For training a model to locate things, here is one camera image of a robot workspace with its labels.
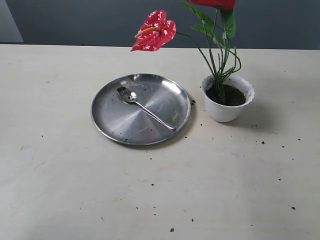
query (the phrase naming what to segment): stainless steel plate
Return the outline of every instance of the stainless steel plate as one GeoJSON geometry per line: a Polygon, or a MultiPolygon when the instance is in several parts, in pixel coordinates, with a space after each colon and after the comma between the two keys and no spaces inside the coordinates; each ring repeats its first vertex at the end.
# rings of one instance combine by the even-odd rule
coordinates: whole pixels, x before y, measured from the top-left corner
{"type": "Polygon", "coordinates": [[[91,116],[106,137],[123,144],[151,145],[174,137],[187,123],[191,103],[186,91],[174,81],[154,74],[132,74],[105,85],[94,97],[91,116]],[[126,87],[137,100],[163,121],[171,131],[135,104],[124,103],[117,88],[126,87]]]}

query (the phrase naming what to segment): dark soil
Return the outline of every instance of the dark soil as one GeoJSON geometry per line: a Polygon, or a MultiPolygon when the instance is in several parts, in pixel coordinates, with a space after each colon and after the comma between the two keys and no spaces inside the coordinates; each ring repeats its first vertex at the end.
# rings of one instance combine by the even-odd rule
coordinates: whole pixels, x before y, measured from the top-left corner
{"type": "Polygon", "coordinates": [[[205,93],[212,101],[225,106],[239,106],[246,102],[245,95],[237,88],[229,85],[224,85],[224,91],[225,103],[223,103],[222,100],[218,97],[215,86],[212,86],[205,93]]]}

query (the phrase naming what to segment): anthurium flower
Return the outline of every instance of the anthurium flower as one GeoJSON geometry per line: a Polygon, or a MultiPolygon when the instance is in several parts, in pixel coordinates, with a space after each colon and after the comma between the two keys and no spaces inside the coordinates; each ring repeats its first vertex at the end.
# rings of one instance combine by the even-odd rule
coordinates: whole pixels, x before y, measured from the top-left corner
{"type": "Polygon", "coordinates": [[[223,10],[231,10],[236,3],[236,0],[187,0],[189,3],[204,5],[223,10]]]}
{"type": "Polygon", "coordinates": [[[167,13],[163,10],[156,10],[148,15],[139,32],[134,36],[137,39],[131,51],[157,51],[171,41],[176,32],[176,23],[167,20],[167,13]]]}

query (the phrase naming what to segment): white pot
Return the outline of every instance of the white pot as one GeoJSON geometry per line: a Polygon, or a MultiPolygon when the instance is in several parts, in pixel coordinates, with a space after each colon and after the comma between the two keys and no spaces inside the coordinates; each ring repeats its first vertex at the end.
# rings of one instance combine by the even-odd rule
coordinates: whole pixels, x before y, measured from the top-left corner
{"type": "Polygon", "coordinates": [[[211,118],[219,123],[226,123],[236,119],[244,107],[252,102],[255,97],[255,89],[252,87],[250,82],[238,75],[231,75],[225,80],[225,85],[230,85],[240,90],[245,96],[245,103],[239,106],[224,106],[219,103],[212,101],[206,94],[206,91],[213,85],[211,76],[207,76],[202,82],[202,92],[204,94],[204,106],[206,112],[211,118]]]}

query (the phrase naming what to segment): metal spoon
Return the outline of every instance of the metal spoon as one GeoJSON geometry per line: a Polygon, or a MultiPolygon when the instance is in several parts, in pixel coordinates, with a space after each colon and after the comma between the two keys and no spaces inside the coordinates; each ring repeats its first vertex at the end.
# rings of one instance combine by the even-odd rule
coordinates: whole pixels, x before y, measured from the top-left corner
{"type": "Polygon", "coordinates": [[[144,110],[147,114],[152,116],[154,119],[156,119],[159,123],[170,129],[171,131],[175,131],[176,128],[174,126],[170,126],[169,124],[162,121],[159,117],[157,117],[154,113],[152,113],[149,109],[147,109],[145,106],[140,104],[137,101],[137,94],[134,91],[130,91],[128,88],[122,86],[116,89],[118,92],[119,97],[128,104],[136,104],[138,105],[142,110],[144,110]]]}

